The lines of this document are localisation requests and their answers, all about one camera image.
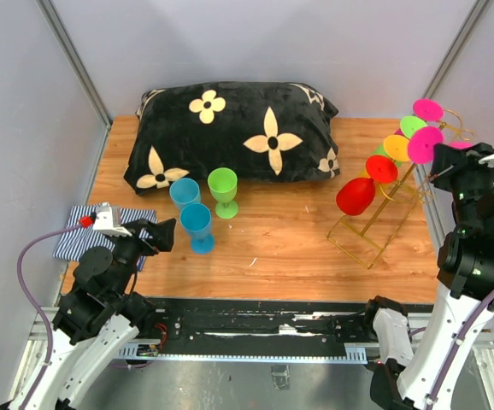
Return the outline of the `teal glass green base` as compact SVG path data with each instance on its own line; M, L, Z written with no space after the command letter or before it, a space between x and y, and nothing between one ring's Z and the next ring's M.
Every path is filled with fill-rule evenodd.
M215 239L212 235L212 216L207 206L201 203L187 205L181 210L179 221L195 253L206 255L213 250Z

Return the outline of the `blue wine glass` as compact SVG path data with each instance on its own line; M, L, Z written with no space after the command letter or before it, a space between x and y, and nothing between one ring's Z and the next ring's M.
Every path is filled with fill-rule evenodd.
M201 202L200 188L194 179L182 178L174 181L170 185L169 195L179 211L190 204Z

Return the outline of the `light green wine glass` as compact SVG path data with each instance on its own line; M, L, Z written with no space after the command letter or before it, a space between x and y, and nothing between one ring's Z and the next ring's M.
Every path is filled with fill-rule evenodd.
M208 176L211 196L216 200L215 213L218 217L229 220L238 213L235 196L238 191L238 176L227 167L219 167Z

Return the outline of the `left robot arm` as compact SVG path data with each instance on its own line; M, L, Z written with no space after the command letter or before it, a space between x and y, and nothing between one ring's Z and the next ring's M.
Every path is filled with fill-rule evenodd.
M60 300L54 319L38 310L47 334L45 356L2 409L75 409L135 337L159 331L167 339L156 306L134 286L141 257L172 250L176 223L140 219L116 225L104 233L112 249L97 246L80 257L73 288Z

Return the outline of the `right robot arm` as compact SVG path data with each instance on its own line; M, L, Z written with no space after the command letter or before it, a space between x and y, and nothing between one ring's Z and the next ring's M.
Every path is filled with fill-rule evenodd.
M438 290L418 347L406 307L376 296L362 335L379 344L370 397L382 409L449 409L479 333L494 316L494 147L437 144L430 181L451 193L456 225L438 252Z

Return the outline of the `pink base rear glass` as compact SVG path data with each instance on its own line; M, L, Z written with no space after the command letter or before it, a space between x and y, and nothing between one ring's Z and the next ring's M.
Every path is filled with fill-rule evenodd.
M434 147L444 143L443 132L435 126L425 126L416 131L407 145L407 154L414 164L433 161Z

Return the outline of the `pink base wine glass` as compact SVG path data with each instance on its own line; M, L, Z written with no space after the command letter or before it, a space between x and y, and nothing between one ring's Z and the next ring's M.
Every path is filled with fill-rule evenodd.
M439 122L444 117L440 104L428 98L421 98L413 103L413 113L425 122Z

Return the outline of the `red wine glass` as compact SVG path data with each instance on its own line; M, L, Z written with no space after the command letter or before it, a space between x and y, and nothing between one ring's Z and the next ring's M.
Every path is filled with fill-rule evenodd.
M398 168L394 160L372 155L365 163L365 174L350 180L336 195L340 211L349 216L362 214L373 202L378 185L394 182Z

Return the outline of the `magenta glass green base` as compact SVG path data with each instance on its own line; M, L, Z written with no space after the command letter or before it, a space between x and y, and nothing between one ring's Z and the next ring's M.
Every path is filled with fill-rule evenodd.
M426 126L427 123L418 116L406 115L400 119L399 127L395 131L395 134L411 139L416 132Z

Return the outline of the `green glass yellow base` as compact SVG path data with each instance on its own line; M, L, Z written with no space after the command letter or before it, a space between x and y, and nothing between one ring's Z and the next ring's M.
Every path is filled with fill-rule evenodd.
M382 155L395 162L410 162L408 146L410 140L404 135L391 134L384 138L373 152L374 155Z

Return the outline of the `blue white striped cloth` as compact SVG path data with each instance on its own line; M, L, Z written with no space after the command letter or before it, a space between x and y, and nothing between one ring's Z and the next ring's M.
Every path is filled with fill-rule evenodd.
M97 211L101 203L89 206L74 206L71 209L66 227L74 226L81 217ZM152 209L121 208L120 216L122 223L132 222L139 219L147 219L153 223L157 222L156 211ZM113 250L115 245L102 233L93 231L91 227L81 228L75 231L63 233L56 245L54 257L65 261L79 262L80 257L90 248L102 246Z

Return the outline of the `black floral plush pillow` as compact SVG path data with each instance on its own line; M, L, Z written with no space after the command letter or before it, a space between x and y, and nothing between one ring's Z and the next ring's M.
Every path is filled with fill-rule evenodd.
M124 180L142 196L219 167L239 179L292 183L340 173L338 109L294 82L207 82L146 91Z

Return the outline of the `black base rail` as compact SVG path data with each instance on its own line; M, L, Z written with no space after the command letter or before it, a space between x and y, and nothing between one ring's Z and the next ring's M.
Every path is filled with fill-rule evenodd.
M149 298L128 309L138 327L103 328L117 343L115 368L142 369L158 360L273 363L371 363L406 366L433 307L368 303Z

